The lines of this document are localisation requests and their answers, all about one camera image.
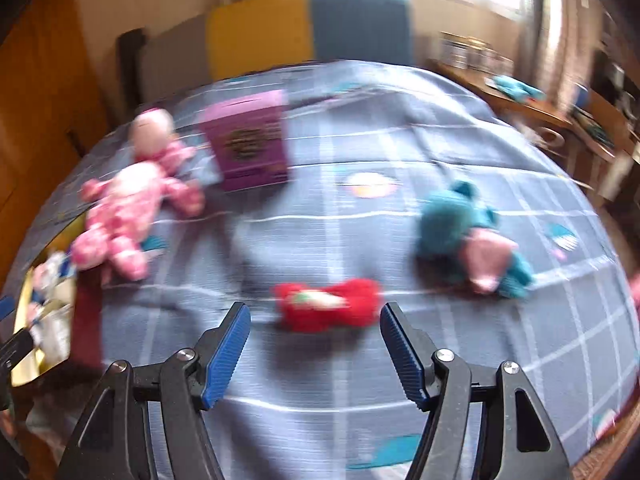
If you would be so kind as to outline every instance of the teal cloth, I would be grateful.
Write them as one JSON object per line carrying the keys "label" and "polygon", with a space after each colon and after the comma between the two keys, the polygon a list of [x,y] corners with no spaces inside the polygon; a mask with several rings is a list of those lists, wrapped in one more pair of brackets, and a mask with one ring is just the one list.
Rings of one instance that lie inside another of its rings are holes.
{"label": "teal cloth", "polygon": [[494,76],[496,88],[516,102],[523,103],[527,99],[545,99],[545,93],[533,86],[529,86],[522,81],[518,81],[507,75]]}

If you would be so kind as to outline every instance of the metal screw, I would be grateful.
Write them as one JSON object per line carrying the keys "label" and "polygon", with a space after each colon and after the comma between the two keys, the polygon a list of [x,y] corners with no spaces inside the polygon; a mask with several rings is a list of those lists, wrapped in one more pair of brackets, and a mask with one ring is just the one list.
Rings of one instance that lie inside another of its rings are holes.
{"label": "metal screw", "polygon": [[448,348],[441,348],[436,351],[436,357],[445,363],[453,361],[454,353]]}
{"label": "metal screw", "polygon": [[505,361],[502,368],[504,368],[504,371],[508,374],[517,374],[520,371],[520,365],[513,361]]}
{"label": "metal screw", "polygon": [[126,369],[127,369],[126,361],[114,361],[113,363],[111,363],[111,366],[109,366],[109,371],[114,374],[119,374]]}
{"label": "metal screw", "polygon": [[183,348],[182,350],[178,350],[177,355],[180,361],[191,361],[195,357],[196,352],[191,348]]}

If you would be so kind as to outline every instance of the blue gripper pad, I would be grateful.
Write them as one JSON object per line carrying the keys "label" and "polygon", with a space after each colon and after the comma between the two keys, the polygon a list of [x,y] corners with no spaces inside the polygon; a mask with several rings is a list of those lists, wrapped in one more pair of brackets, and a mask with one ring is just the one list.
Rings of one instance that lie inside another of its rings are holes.
{"label": "blue gripper pad", "polygon": [[391,309],[386,305],[380,311],[380,332],[406,398],[425,410],[430,397],[424,390],[424,369]]}
{"label": "blue gripper pad", "polygon": [[0,298],[0,320],[7,317],[14,311],[15,301],[11,296],[3,296]]}
{"label": "blue gripper pad", "polygon": [[249,337],[250,328],[251,313],[249,307],[243,305],[226,330],[213,358],[207,364],[205,385],[200,396],[206,410],[211,409],[225,394],[244,343]]}

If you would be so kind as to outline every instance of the white stripe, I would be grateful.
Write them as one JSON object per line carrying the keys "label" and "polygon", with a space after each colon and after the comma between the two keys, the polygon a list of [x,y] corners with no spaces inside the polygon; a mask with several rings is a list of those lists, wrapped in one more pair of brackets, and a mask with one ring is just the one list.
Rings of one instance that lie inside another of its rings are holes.
{"label": "white stripe", "polygon": [[232,296],[231,294],[227,294],[226,292],[211,290],[210,288],[202,288],[195,285],[165,285],[164,283],[145,283],[143,285],[140,285],[138,283],[115,283],[103,285],[102,288],[135,288],[140,290],[151,288],[154,290],[182,290],[187,292],[197,292],[199,294],[203,294],[204,296],[211,296],[212,298],[230,298]]}
{"label": "white stripe", "polygon": [[[556,207],[561,207],[560,201],[558,200],[558,197],[554,193],[554,190],[551,189],[551,186],[548,184],[548,182],[546,180],[543,180],[543,179],[541,179],[541,181],[542,181],[542,185],[546,187],[546,190],[549,193],[549,196],[551,197],[551,201],[554,203],[554,205]],[[572,195],[575,196],[573,188],[570,189],[570,192],[572,193]],[[571,222],[571,220],[569,220],[567,218],[567,224],[569,225],[569,229],[571,229],[574,232],[575,237],[578,240],[578,243],[580,244],[582,250],[584,251],[584,255],[587,258],[591,259],[591,253],[589,252],[589,250],[587,248],[587,245],[582,240],[582,237],[580,236],[580,233],[575,228],[574,223]],[[593,266],[594,270],[598,270],[595,265],[593,265],[593,264],[591,264],[591,265]],[[602,283],[600,281],[600,275],[596,274],[594,276],[594,280],[595,280],[595,283],[596,283],[596,288],[598,289],[598,295],[600,297],[600,301],[602,302],[602,306],[604,307],[604,311],[605,311],[605,314],[607,316],[607,320],[609,320],[609,318],[611,317],[611,312],[610,312],[610,308],[609,308],[609,301],[607,301],[607,297],[604,294],[604,291],[602,290]],[[619,412],[620,411],[620,407],[622,406],[622,384],[621,384],[622,366],[620,364],[620,349],[618,348],[618,338],[617,338],[616,333],[615,333],[613,322],[609,323],[609,331],[610,331],[610,334],[611,334],[611,341],[613,343],[613,353],[614,353],[614,357],[616,359],[616,375],[618,377],[618,402],[616,404],[616,406],[617,406],[616,407],[616,412]]]}
{"label": "white stripe", "polygon": [[471,93],[446,94],[444,92],[439,92],[437,94],[429,94],[426,92],[407,91],[406,89],[398,88],[390,85],[369,84],[369,85],[362,86],[360,88],[354,88],[348,92],[337,93],[325,101],[306,106],[296,111],[290,110],[288,113],[285,114],[285,117],[287,119],[290,119],[290,118],[300,117],[304,115],[317,114],[318,112],[322,112],[324,110],[327,110],[328,108],[341,107],[347,104],[352,104],[354,102],[363,101],[364,99],[367,99],[375,95],[380,95],[384,92],[388,92],[389,90],[395,93],[408,94],[418,98],[422,96],[428,96],[431,99],[439,98],[439,97],[465,97],[465,98],[477,99],[477,97]]}
{"label": "white stripe", "polygon": [[[631,373],[633,371],[635,371],[636,367],[637,367],[636,362],[632,361],[631,364],[626,368],[626,370],[622,374],[622,381],[624,381],[627,377],[629,377],[629,375],[631,375]],[[585,422],[587,422],[588,420],[593,420],[593,415],[595,415],[595,413],[604,405],[604,403],[609,400],[609,397],[613,395],[613,393],[616,391],[617,387],[618,387],[617,384],[612,384],[609,387],[609,389],[607,390],[607,392],[600,398],[600,400],[598,402],[596,402],[589,409],[589,411],[586,413],[586,415],[584,415],[570,429],[568,429],[567,431],[565,431],[562,434],[562,436],[560,437],[560,440],[565,441],[570,436],[572,436],[572,434],[574,434],[576,431],[578,431]]]}
{"label": "white stripe", "polygon": [[234,448],[232,446],[234,425],[227,424],[226,431],[220,431],[220,450],[217,450],[220,454],[220,469],[225,476],[225,480],[231,480],[233,471],[233,456]]}
{"label": "white stripe", "polygon": [[[206,108],[204,108],[203,110],[198,110],[197,113],[203,112],[204,110],[206,110]],[[188,139],[189,137],[205,137],[206,138],[207,136],[203,132],[198,132],[197,134],[186,134],[186,135],[180,136],[180,139]],[[201,146],[209,146],[209,143],[199,144],[197,146],[194,146],[194,148],[200,148]]]}
{"label": "white stripe", "polygon": [[[431,106],[426,107],[426,111],[431,115],[431,119],[433,121],[436,121],[436,122],[438,121],[436,118],[436,114],[433,111],[433,107]],[[443,155],[443,153],[445,152],[451,155],[456,153],[455,150],[451,149],[449,139],[447,139],[446,135],[443,135],[443,134],[433,135],[433,132],[426,132],[423,126],[418,126],[418,128],[421,129],[422,136],[427,137],[431,141],[431,142],[427,142],[427,145],[428,145],[428,149],[431,152],[430,155],[432,159],[442,160],[443,158],[446,158],[447,155]]]}
{"label": "white stripe", "polygon": [[[595,215],[595,213],[590,211],[549,211],[549,210],[539,210],[539,211],[496,211],[496,214],[500,216],[590,216]],[[348,220],[352,218],[369,218],[372,216],[420,216],[419,211],[391,211],[391,210],[380,210],[380,211],[367,211],[363,213],[352,213],[352,214],[342,214],[342,215],[276,215],[269,216],[266,218],[253,218],[247,219],[249,223],[260,223],[260,222],[271,222],[274,220]]]}
{"label": "white stripe", "polygon": [[229,269],[234,269],[232,279],[236,280],[237,288],[234,294],[242,296],[242,282],[244,281],[244,265],[242,264],[242,240],[248,239],[250,225],[246,221],[246,215],[251,211],[251,200],[260,193],[259,188],[251,189],[246,194],[246,201],[242,206],[240,221],[236,223],[231,237],[231,247],[229,249]]}
{"label": "white stripe", "polygon": [[193,224],[195,222],[204,222],[205,220],[210,220],[217,216],[224,216],[231,214],[231,211],[215,211],[206,216],[199,216],[197,218],[163,218],[161,220],[156,220],[152,223],[152,225],[158,224]]}
{"label": "white stripe", "polygon": [[[510,185],[514,195],[517,196],[516,190],[514,188],[514,183],[509,179],[508,176],[506,177],[506,180],[507,180],[507,183]],[[518,199],[518,201],[520,202],[520,206],[524,210],[530,210],[529,204],[526,201],[520,200],[520,199]],[[531,359],[535,361],[540,358],[540,355],[538,354],[538,342],[536,340],[536,331],[533,329],[533,325],[530,323],[529,316],[521,316],[521,319],[523,323],[525,338],[527,340],[527,347],[529,348]],[[536,391],[538,393],[538,397],[540,398],[540,401],[544,403],[545,390],[544,390],[542,372],[538,368],[534,368],[533,377],[534,377],[534,382],[536,384]]]}
{"label": "white stripe", "polygon": [[600,270],[612,266],[615,266],[615,262],[608,256],[599,256],[597,258],[592,258],[591,260],[582,260],[564,267],[556,267],[552,270],[537,273],[534,276],[536,281],[530,286],[530,288],[531,290],[536,290],[555,283],[581,278],[582,276],[590,274],[592,270]]}
{"label": "white stripe", "polygon": [[[325,120],[318,121],[320,133],[319,155],[321,160],[333,160],[334,145],[331,138],[327,136],[330,131],[330,125],[328,124],[329,116],[325,115],[325,118]],[[332,167],[321,167],[320,181],[324,210],[328,213],[328,216],[335,217],[337,213],[337,197],[335,193],[337,187]],[[340,250],[340,223],[337,221],[325,222],[324,232],[326,236],[328,282],[331,284],[339,283],[344,279],[342,252]],[[339,410],[346,406],[349,400],[349,393],[348,375],[346,373],[346,360],[344,359],[342,338],[342,332],[334,331],[332,333],[333,403],[338,410],[334,414],[334,471],[332,478],[336,480],[341,480],[346,476],[347,420]]]}
{"label": "white stripe", "polygon": [[[294,166],[290,166],[290,168],[293,169],[297,169],[297,168],[314,168],[316,166],[346,166],[348,164],[388,164],[389,161],[388,160],[344,160],[341,162],[313,162],[311,164],[296,164]],[[412,164],[428,164],[430,166],[435,166],[436,162],[432,161],[432,160],[405,160],[404,161],[405,164],[407,165],[412,165]],[[582,187],[586,187],[588,189],[593,189],[591,188],[591,186],[588,186],[587,184],[580,182],[578,180],[575,180],[573,178],[564,176],[563,174],[560,173],[545,173],[544,171],[535,171],[535,170],[521,170],[520,168],[503,168],[501,166],[480,166],[477,164],[453,164],[452,162],[443,162],[443,161],[438,161],[437,164],[441,165],[441,166],[447,166],[448,168],[454,168],[454,169],[459,169],[459,168],[472,168],[473,170],[478,170],[478,171],[485,171],[487,173],[500,173],[500,174],[508,174],[508,173],[525,173],[525,174],[533,174],[533,175],[537,175],[540,178],[554,178],[556,180],[563,180],[565,182],[573,182],[574,184],[577,184],[578,186],[582,186]]]}
{"label": "white stripe", "polygon": [[281,406],[279,404],[265,402],[264,400],[249,399],[247,397],[225,396],[224,399],[230,402],[240,402],[241,404],[248,404],[250,406],[256,406],[258,408],[264,408],[265,410],[273,410],[274,412],[281,413],[362,413],[373,412],[375,410],[392,410],[395,408],[410,406],[412,404],[414,405],[410,400],[398,400],[396,402],[364,404],[361,406],[345,406],[341,408],[299,408],[294,406]]}
{"label": "white stripe", "polygon": [[[513,180],[510,174],[506,174],[505,179],[509,183],[514,195],[520,202],[520,205],[524,209],[530,209],[529,204],[524,199],[523,195],[520,193],[520,189],[518,188],[518,184],[516,183],[516,181]],[[561,266],[558,264],[558,261],[555,259],[553,255],[553,247],[551,247],[551,244],[548,238],[546,238],[546,236],[542,232],[542,227],[538,222],[538,218],[535,216],[531,216],[529,218],[531,220],[531,224],[533,228],[536,231],[536,234],[538,235],[538,237],[540,238],[540,241],[542,242],[542,245],[546,249],[546,253],[548,254],[551,261],[553,262],[554,267],[556,268],[556,271],[559,274],[561,273],[561,276],[564,275],[564,272],[562,271]],[[570,282],[570,279],[568,277],[566,277],[566,281],[563,284],[563,288],[564,288],[564,293],[566,294],[567,302],[569,303],[569,309],[571,310],[571,314],[574,320],[575,329],[578,332],[578,339],[580,340],[580,350],[582,352],[582,361],[584,364],[584,375],[585,375],[586,386],[587,386],[587,402],[589,405],[589,409],[592,410],[593,409],[593,384],[591,383],[591,363],[589,360],[589,353],[587,350],[587,346],[584,342],[584,329],[582,327],[582,321],[580,320],[580,313],[578,312],[578,307],[575,304],[574,290]],[[590,437],[588,436],[587,446],[589,446],[590,443],[591,443]]]}
{"label": "white stripe", "polygon": [[213,84],[213,88],[210,85],[207,85],[207,87],[202,90],[201,92],[197,92],[195,94],[190,94],[187,95],[187,97],[185,97],[180,104],[184,104],[185,102],[187,102],[189,99],[193,98],[193,97],[197,97],[199,95],[203,95],[203,94],[208,94],[210,92],[216,92],[216,91],[225,91],[225,90],[247,90],[249,88],[263,88],[265,86],[273,86],[273,85],[281,85],[282,83],[280,81],[274,81],[272,83],[262,83],[259,85],[247,85],[247,86],[239,86],[243,83],[246,83],[247,81],[249,81],[249,79],[242,79],[240,81],[222,81],[219,83],[214,83]]}
{"label": "white stripe", "polygon": [[380,140],[380,144],[382,144],[382,148],[385,150],[386,158],[388,158],[391,166],[394,168],[398,181],[402,182],[400,193],[404,201],[404,208],[408,211],[415,210],[417,202],[415,199],[414,186],[411,182],[411,174],[409,174],[406,164],[402,161],[393,138],[388,132],[381,132],[378,139]]}
{"label": "white stripe", "polygon": [[[429,113],[431,114],[431,117],[433,118],[433,121],[436,121],[436,117],[431,109],[431,107],[428,107],[427,110],[429,111]],[[385,137],[382,137],[381,140],[386,140],[386,143],[389,145],[390,143],[390,148],[393,148],[391,151],[391,155],[393,156],[394,159],[400,159],[398,152],[396,150],[396,147],[394,145],[392,145],[393,140],[392,139],[385,139]],[[449,143],[447,142],[447,139],[444,136],[440,136],[439,140],[442,141],[442,144],[444,145],[444,147],[446,149],[450,149]],[[400,169],[402,169],[402,172],[404,173],[404,180],[407,182],[410,182],[411,179],[411,174],[408,170],[408,166],[407,164],[405,164],[404,162],[400,162],[398,164],[398,167]],[[417,206],[417,201],[416,201],[416,197],[415,197],[415,193],[412,191],[412,196],[411,196],[411,200],[412,202],[410,202],[409,204],[407,203],[407,200],[404,200],[404,206],[406,209],[409,210],[413,210],[415,209],[415,207]],[[438,309],[438,316],[440,317],[440,323],[442,325],[442,329],[444,332],[444,338],[445,338],[445,345],[452,349],[454,352],[458,353],[460,352],[460,343],[458,341],[458,335],[456,333],[456,325],[454,322],[454,317],[453,317],[453,312],[451,310],[451,304],[449,303],[449,301],[446,300],[446,297],[443,297],[439,300],[436,300],[436,307]]]}
{"label": "white stripe", "polygon": [[369,218],[372,216],[420,216],[418,211],[367,211],[364,213],[353,213],[348,215],[277,215],[267,218],[253,218],[247,220],[249,223],[271,222],[273,220],[347,220],[351,218]]}
{"label": "white stripe", "polygon": [[485,123],[485,124],[473,124],[473,123],[465,123],[465,124],[427,124],[427,123],[412,123],[413,126],[420,126],[421,128],[440,128],[440,129],[448,129],[448,128],[486,128],[487,124],[493,123]]}
{"label": "white stripe", "polygon": [[[285,85],[286,85],[286,84],[284,84],[284,83],[278,83],[278,82],[275,82],[275,83],[266,83],[266,84],[265,84],[265,86],[266,86],[266,85],[275,85],[275,84],[281,84],[281,85],[283,85],[283,86],[285,86]],[[226,88],[210,89],[210,90],[208,90],[207,92],[210,92],[210,91],[225,91],[225,90],[228,90],[228,89],[226,89]],[[241,88],[232,88],[231,90],[242,90],[242,89],[241,89]],[[308,90],[308,89],[302,89],[302,90],[296,90],[295,92],[287,91],[287,96],[289,97],[289,101],[291,101],[291,100],[292,100],[291,98],[292,98],[294,95],[296,95],[296,94],[302,94],[302,93],[305,93],[305,92],[309,92],[309,90]],[[190,99],[191,97],[195,97],[195,96],[188,96],[187,98],[185,98],[185,101],[187,101],[187,100],[188,100],[188,99]],[[321,106],[321,105],[322,105],[322,103],[316,103],[316,104],[313,104],[313,105],[308,105],[308,107],[319,107],[319,106]],[[306,115],[306,113],[304,113],[304,112],[299,113],[299,114],[296,114],[296,113],[293,111],[293,110],[295,110],[295,109],[296,109],[296,108],[292,108],[291,110],[286,110],[286,111],[283,113],[284,118],[288,119],[288,118],[294,118],[294,117],[297,117],[298,115]],[[195,126],[196,124],[198,124],[198,115],[200,115],[201,113],[203,113],[205,110],[207,110],[207,107],[205,107],[205,108],[201,108],[200,110],[196,110],[194,113],[190,114],[190,117],[191,117],[191,118],[194,118],[194,117],[195,117],[195,120],[192,120],[192,121],[191,121],[191,122],[189,122],[189,123],[181,123],[181,124],[180,124],[180,126],[177,126],[177,127],[176,127],[176,131],[181,131],[181,130],[184,130],[184,129],[186,129],[186,128],[191,128],[192,126]],[[319,112],[319,111],[320,111],[320,110],[313,110],[313,111],[309,111],[309,113],[312,113],[312,112]],[[183,136],[183,137],[180,137],[180,138],[181,138],[181,139],[183,139],[183,138],[185,138],[185,137],[195,137],[195,136],[199,136],[199,135],[203,135],[203,133],[197,133],[197,134],[186,135],[186,136]]]}
{"label": "white stripe", "polygon": [[[325,138],[335,139],[337,137],[359,137],[359,136],[368,136],[368,135],[381,135],[381,134],[389,134],[393,132],[397,132],[399,130],[406,130],[407,126],[390,126],[388,128],[380,128],[379,130],[368,130],[366,132],[351,132],[350,134],[335,134],[335,135],[327,135]],[[287,140],[298,140],[298,139],[320,139],[322,136],[313,135],[306,137],[287,137]]]}
{"label": "white stripe", "polygon": [[102,179],[102,178],[105,178],[106,176],[112,175],[112,174],[114,174],[114,173],[118,173],[119,171],[120,171],[120,170],[113,170],[113,171],[110,171],[109,173],[105,173],[103,176],[99,176],[99,177],[98,177],[98,180],[100,180],[100,179]]}
{"label": "white stripe", "polygon": [[[574,188],[568,186],[569,189],[571,190],[571,192],[574,194],[574,196],[578,199],[578,202],[580,202],[580,199],[586,201],[586,198],[584,196],[577,196],[575,193]],[[597,233],[599,231],[597,225],[595,224],[593,218],[589,218],[589,223],[591,224],[591,227],[593,228],[593,231],[595,233]],[[631,327],[632,327],[632,333],[634,335],[634,342],[636,344],[636,350],[640,351],[640,324],[639,324],[639,320],[638,320],[638,314],[636,313],[636,306],[634,304],[634,302],[632,301],[632,297],[631,297],[631,290],[629,288],[629,282],[626,279],[626,276],[623,273],[623,267],[622,267],[622,263],[620,262],[620,257],[618,256],[618,254],[616,253],[615,248],[612,249],[612,252],[615,256],[615,261],[616,261],[616,274],[618,276],[618,285],[622,288],[622,292],[623,294],[626,295],[626,309],[628,312],[628,316],[629,316],[629,320],[631,322]]]}
{"label": "white stripe", "polygon": [[[520,319],[522,320],[522,327],[524,329],[525,339],[527,341],[527,348],[529,349],[529,354],[532,359],[540,360],[540,355],[538,353],[538,342],[536,340],[536,331],[533,329],[533,324],[529,319],[529,313],[527,311],[526,305],[520,305],[518,302],[515,302],[516,309],[520,314]],[[532,366],[530,370],[533,370],[534,376],[536,380],[539,380],[542,383],[542,373],[538,371],[538,366]]]}
{"label": "white stripe", "polygon": [[[176,235],[175,237],[175,245],[174,247],[180,247],[180,242],[186,233],[186,229],[182,229],[182,231]],[[156,280],[154,282],[155,286],[162,285],[164,286],[164,280],[169,274],[169,269],[171,268],[171,262],[174,259],[174,254],[171,251],[167,251],[164,254],[164,261],[162,261],[161,267],[158,269],[158,274],[156,275]],[[161,288],[158,288],[158,298],[156,301],[156,308],[149,309],[149,316],[146,322],[145,327],[145,338],[142,341],[142,349],[140,350],[140,358],[138,360],[139,364],[148,364],[151,362],[151,351],[153,348],[154,339],[156,337],[156,328],[158,327],[158,320],[160,319],[160,313],[162,308],[160,307],[160,299],[161,299]]]}
{"label": "white stripe", "polygon": [[199,164],[191,169],[191,174],[193,174],[196,171],[203,170],[206,167],[206,165],[209,164],[209,161],[211,159],[213,159],[213,155],[207,155],[207,156],[203,157],[203,159],[199,162]]}
{"label": "white stripe", "polygon": [[420,288],[418,290],[384,290],[382,294],[384,296],[418,296],[421,294],[440,294],[443,292],[450,292],[460,288],[455,285],[436,286],[433,288]]}
{"label": "white stripe", "polygon": [[555,351],[551,352],[550,354],[547,354],[543,358],[537,359],[537,360],[531,362],[530,364],[526,365],[522,369],[525,372],[528,372],[530,370],[535,370],[536,368],[540,368],[541,366],[543,366],[543,365],[545,365],[547,363],[550,363],[551,361],[555,361],[559,357],[562,357],[563,355],[569,353],[571,350],[573,350],[573,349],[577,348],[578,346],[580,346],[581,344],[585,343],[586,341],[588,341],[592,337],[598,335],[603,330],[606,330],[607,328],[609,328],[609,325],[611,323],[615,322],[615,320],[617,320],[624,313],[625,313],[625,309],[623,307],[620,307],[613,314],[611,314],[611,316],[603,319],[596,326],[593,326],[592,328],[588,329],[587,332],[585,332],[584,334],[578,336],[573,341],[565,344],[564,346],[560,347],[558,350],[555,350]]}

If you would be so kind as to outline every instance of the purple box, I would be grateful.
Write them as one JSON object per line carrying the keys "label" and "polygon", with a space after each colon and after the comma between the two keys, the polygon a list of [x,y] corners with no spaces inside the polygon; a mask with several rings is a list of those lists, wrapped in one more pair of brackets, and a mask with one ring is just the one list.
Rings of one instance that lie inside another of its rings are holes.
{"label": "purple box", "polygon": [[198,117],[224,176],[235,191],[289,179],[282,135],[283,90],[215,103]]}

